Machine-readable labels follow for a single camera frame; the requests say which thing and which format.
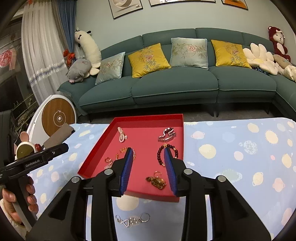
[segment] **wooden wheel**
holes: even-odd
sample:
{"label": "wooden wheel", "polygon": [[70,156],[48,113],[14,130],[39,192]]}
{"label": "wooden wheel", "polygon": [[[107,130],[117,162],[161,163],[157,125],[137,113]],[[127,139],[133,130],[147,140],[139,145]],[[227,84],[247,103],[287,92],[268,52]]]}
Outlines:
{"label": "wooden wheel", "polygon": [[64,99],[52,99],[46,104],[42,113],[42,126],[46,134],[52,136],[65,123],[75,123],[72,106]]}

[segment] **blue gripper pad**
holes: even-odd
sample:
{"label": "blue gripper pad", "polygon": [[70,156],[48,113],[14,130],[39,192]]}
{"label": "blue gripper pad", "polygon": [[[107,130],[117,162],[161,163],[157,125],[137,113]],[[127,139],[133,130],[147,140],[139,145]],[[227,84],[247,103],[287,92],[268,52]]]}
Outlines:
{"label": "blue gripper pad", "polygon": [[120,177],[120,188],[119,188],[119,192],[121,195],[124,194],[124,192],[127,189],[128,186],[128,180],[131,174],[131,167],[133,165],[133,149],[129,149],[129,153],[128,153],[128,157],[126,159],[126,162],[124,164],[124,168],[123,171],[121,173],[121,177]]}
{"label": "blue gripper pad", "polygon": [[177,177],[176,177],[172,162],[170,161],[168,150],[166,148],[164,149],[164,161],[165,161],[165,168],[168,174],[168,180],[170,183],[170,189],[172,190],[174,195],[176,195],[177,194]]}

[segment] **dark red bead bracelet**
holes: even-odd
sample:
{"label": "dark red bead bracelet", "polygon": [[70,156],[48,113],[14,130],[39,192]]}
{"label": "dark red bead bracelet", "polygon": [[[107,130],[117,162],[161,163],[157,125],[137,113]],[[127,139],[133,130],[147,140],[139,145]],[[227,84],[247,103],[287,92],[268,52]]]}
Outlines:
{"label": "dark red bead bracelet", "polygon": [[160,158],[160,154],[161,154],[161,151],[162,151],[164,148],[166,148],[166,147],[169,147],[169,148],[173,149],[174,152],[175,152],[175,158],[178,158],[178,150],[177,150],[174,146],[172,146],[172,145],[170,145],[170,144],[163,144],[163,145],[159,148],[159,150],[158,150],[158,152],[157,152],[157,160],[158,160],[158,162],[159,162],[159,165],[164,166],[164,167],[165,167],[165,164],[162,162],[162,160],[161,160],[161,158]]}

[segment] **gray floor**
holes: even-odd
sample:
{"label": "gray floor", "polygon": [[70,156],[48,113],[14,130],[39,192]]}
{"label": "gray floor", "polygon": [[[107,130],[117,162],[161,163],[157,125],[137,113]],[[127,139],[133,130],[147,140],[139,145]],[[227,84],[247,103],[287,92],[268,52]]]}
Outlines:
{"label": "gray floor", "polygon": [[[221,106],[220,114],[216,118],[212,117],[204,105],[185,105],[171,107],[145,108],[125,111],[104,112],[89,115],[91,123],[111,123],[114,117],[119,116],[136,116],[136,115],[162,115],[177,114],[184,115],[184,121],[220,121],[220,120],[236,120],[236,119],[258,119],[282,117],[282,114],[273,105],[270,106],[270,113],[267,114],[265,105],[260,103],[235,103]],[[79,123],[89,123],[89,119],[80,116]]]}

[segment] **sofa backrest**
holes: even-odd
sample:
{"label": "sofa backrest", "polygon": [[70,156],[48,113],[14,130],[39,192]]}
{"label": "sofa backrest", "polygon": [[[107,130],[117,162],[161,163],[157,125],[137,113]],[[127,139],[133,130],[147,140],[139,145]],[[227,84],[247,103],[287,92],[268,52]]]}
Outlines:
{"label": "sofa backrest", "polygon": [[241,44],[243,48],[250,48],[251,43],[261,43],[266,47],[267,51],[274,53],[274,46],[270,40],[253,34],[221,28],[182,28],[143,34],[143,36],[137,36],[114,44],[101,51],[102,59],[111,57],[121,52],[126,52],[124,56],[122,76],[130,76],[132,75],[132,68],[128,59],[128,55],[142,48],[160,43],[166,59],[168,62],[170,62],[172,53],[171,38],[177,37],[207,39],[207,55],[209,66],[216,65],[216,55],[211,42],[212,39]]}

